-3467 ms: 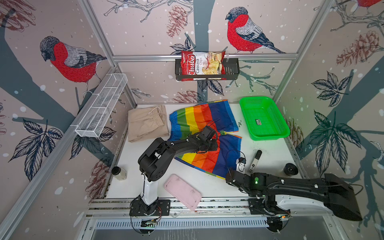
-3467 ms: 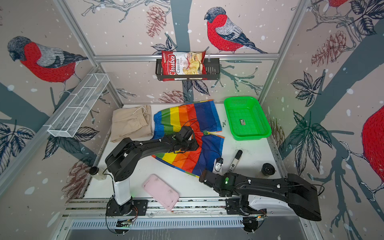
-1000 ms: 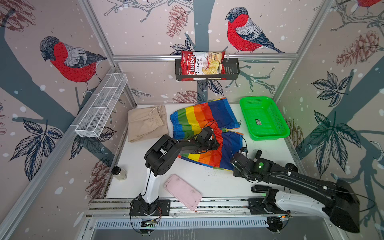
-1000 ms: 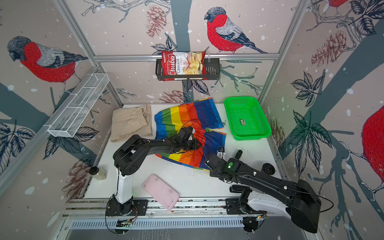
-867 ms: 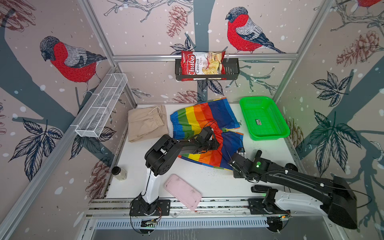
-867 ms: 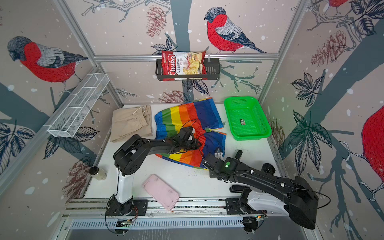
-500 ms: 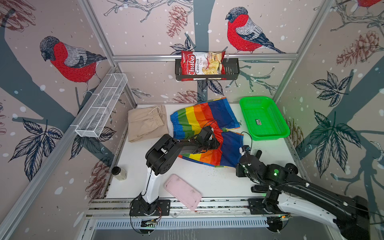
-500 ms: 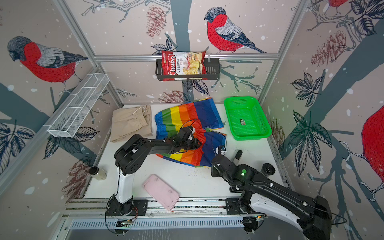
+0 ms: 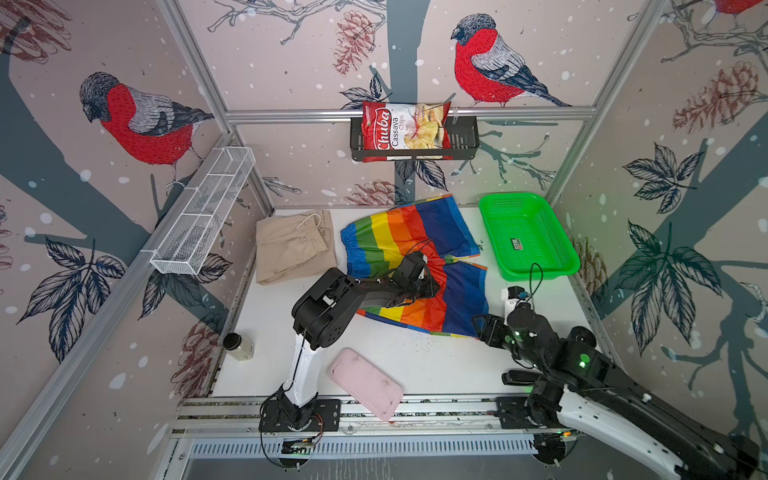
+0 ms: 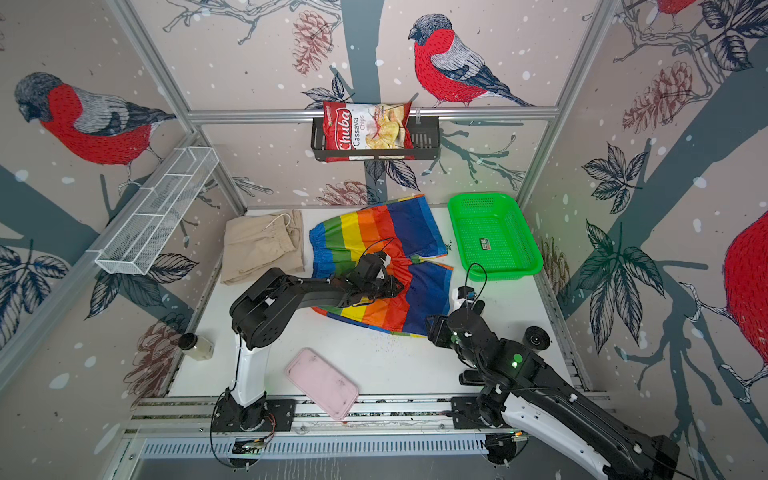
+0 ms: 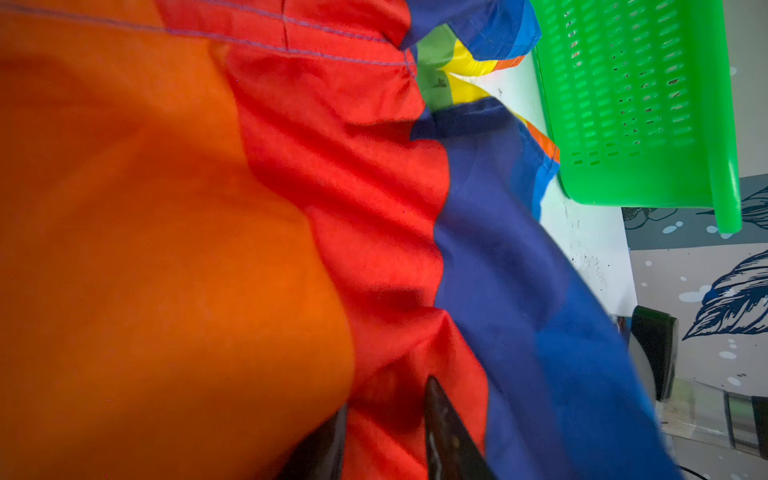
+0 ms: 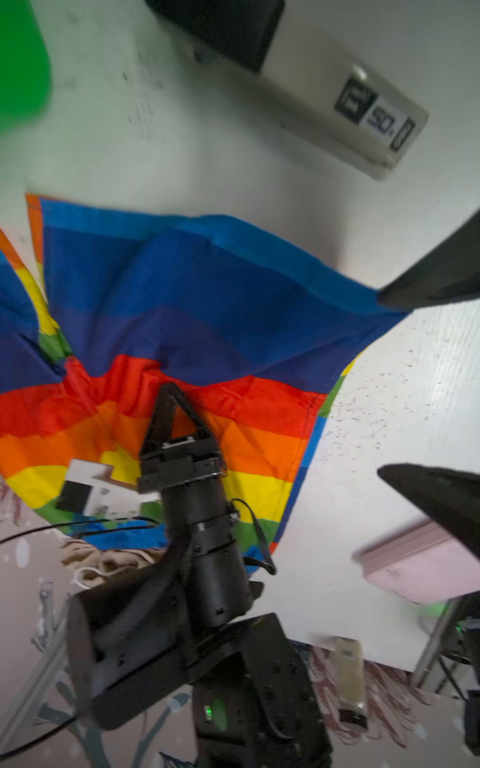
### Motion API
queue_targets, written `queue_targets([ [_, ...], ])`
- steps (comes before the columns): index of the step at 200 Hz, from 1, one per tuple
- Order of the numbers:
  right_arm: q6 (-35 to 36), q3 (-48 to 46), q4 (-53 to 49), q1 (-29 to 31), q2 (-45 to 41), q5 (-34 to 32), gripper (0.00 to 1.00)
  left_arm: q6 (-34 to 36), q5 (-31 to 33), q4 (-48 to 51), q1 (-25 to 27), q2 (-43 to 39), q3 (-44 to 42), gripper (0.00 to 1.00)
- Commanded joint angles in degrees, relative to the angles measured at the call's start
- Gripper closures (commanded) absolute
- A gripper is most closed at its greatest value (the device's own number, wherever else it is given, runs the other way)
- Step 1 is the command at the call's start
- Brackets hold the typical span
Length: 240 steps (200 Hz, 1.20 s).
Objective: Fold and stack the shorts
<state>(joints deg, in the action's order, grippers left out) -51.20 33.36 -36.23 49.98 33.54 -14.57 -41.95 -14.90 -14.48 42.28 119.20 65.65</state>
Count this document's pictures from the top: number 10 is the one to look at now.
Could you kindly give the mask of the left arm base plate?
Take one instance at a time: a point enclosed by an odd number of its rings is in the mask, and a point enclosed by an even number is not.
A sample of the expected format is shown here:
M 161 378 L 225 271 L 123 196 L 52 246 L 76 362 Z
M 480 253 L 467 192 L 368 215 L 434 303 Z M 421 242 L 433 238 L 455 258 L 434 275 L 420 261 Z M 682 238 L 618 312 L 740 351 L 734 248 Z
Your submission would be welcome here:
M 242 407 L 227 394 L 214 407 L 212 433 L 288 432 L 297 402 L 294 399 L 262 397 L 249 407 Z

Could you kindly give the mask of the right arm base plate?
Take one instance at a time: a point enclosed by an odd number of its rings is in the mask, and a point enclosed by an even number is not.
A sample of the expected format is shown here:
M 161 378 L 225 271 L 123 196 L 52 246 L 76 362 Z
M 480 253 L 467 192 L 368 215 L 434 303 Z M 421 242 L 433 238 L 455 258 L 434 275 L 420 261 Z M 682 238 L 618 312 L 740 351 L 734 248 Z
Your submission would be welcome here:
M 454 396 L 450 398 L 449 402 L 450 411 L 447 416 L 452 419 L 453 428 L 456 430 L 495 429 L 527 434 L 527 431 L 520 427 L 511 426 L 504 422 L 500 426 L 492 426 L 484 420 L 480 414 L 476 395 Z

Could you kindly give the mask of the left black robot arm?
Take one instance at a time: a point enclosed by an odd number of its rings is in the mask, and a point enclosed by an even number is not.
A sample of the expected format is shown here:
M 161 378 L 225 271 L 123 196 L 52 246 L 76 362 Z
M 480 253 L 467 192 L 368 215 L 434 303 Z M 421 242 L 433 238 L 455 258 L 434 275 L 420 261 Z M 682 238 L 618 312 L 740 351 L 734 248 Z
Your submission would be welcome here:
M 365 254 L 349 272 L 307 279 L 273 267 L 231 305 L 238 337 L 234 380 L 217 400 L 213 432 L 255 431 L 274 418 L 267 407 L 266 373 L 271 345 L 303 308 L 369 306 L 399 296 L 404 284 L 387 271 L 384 252 Z

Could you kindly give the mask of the beige shorts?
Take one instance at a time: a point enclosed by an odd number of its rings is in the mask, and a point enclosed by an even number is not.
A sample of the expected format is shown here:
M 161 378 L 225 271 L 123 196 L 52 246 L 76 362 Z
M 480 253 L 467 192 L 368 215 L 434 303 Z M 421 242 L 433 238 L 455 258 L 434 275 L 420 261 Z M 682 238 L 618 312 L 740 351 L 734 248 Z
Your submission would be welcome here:
M 299 210 L 243 216 L 227 222 L 220 282 L 253 282 L 273 267 L 304 270 L 303 218 Z

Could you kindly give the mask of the multicoloured shorts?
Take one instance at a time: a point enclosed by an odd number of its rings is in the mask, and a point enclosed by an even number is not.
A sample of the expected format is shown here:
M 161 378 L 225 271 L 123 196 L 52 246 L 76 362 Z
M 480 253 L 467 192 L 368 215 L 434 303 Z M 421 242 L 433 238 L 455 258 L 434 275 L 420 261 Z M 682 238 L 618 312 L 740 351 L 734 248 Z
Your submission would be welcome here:
M 385 252 L 387 272 L 404 286 L 394 299 L 367 306 L 320 307 L 316 313 L 395 335 L 425 336 L 426 319 L 449 311 L 453 268 L 431 209 L 422 194 L 333 217 L 309 232 L 313 276 L 326 279 L 351 271 L 361 256 Z

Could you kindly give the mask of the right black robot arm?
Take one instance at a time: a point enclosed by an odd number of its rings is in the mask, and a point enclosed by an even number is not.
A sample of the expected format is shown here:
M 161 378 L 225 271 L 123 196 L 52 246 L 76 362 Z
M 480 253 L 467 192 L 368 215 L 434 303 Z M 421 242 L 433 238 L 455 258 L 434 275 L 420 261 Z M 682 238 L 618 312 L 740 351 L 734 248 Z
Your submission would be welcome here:
M 649 436 L 595 404 L 525 343 L 498 337 L 476 309 L 461 305 L 425 321 L 429 340 L 466 365 L 459 376 L 480 389 L 472 422 L 522 430 L 596 479 L 671 479 L 679 446 Z

